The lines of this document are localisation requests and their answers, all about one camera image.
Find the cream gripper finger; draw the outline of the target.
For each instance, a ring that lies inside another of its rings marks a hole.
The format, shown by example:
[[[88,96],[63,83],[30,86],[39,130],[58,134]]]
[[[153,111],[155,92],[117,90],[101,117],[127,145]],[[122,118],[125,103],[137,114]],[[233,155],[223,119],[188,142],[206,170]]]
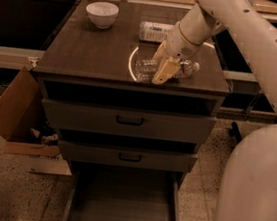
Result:
[[[169,57],[169,54],[167,53],[166,50],[167,47],[167,42],[163,41],[160,46],[157,48],[155,54],[153,54],[152,59],[156,61],[162,61],[163,59],[167,59]]]
[[[176,72],[180,70],[180,60],[173,57],[164,57],[160,64],[157,72],[154,74],[151,82],[156,85],[165,83],[168,79],[171,79]]]

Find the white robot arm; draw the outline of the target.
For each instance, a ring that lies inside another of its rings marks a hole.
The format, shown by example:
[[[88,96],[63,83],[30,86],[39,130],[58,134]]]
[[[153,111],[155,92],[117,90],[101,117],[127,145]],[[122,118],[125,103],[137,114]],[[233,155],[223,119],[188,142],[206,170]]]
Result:
[[[208,38],[227,30],[277,114],[277,29],[253,0],[197,0],[154,54],[161,84]],[[246,136],[228,158],[214,221],[277,221],[277,124]]]

